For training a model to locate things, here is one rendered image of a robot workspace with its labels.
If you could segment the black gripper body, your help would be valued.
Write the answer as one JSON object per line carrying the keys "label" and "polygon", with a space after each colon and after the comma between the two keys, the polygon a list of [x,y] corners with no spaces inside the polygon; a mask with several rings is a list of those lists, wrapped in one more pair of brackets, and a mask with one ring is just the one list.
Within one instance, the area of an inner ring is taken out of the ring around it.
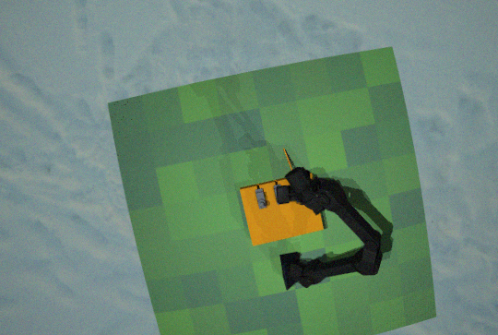
{"label": "black gripper body", "polygon": [[293,189],[288,189],[287,185],[280,185],[276,187],[277,189],[277,199],[279,204],[290,203],[290,200],[295,200],[297,198],[301,205],[300,193],[297,193]]}

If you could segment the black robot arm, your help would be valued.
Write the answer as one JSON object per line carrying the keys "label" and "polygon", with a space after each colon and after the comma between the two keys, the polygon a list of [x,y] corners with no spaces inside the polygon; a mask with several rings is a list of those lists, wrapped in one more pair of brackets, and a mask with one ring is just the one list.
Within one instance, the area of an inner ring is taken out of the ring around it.
{"label": "black robot arm", "polygon": [[[344,257],[323,263],[318,258],[308,264],[294,260],[287,267],[289,281],[299,281],[308,288],[328,277],[359,272],[361,275],[376,275],[382,261],[380,251],[382,235],[351,206],[343,188],[335,180],[316,177],[310,179],[310,172],[297,167],[287,173],[285,178],[293,190],[300,193],[302,204],[315,215],[325,209],[335,212],[350,229],[364,242],[364,247],[351,257]],[[318,190],[315,189],[321,185]]]}

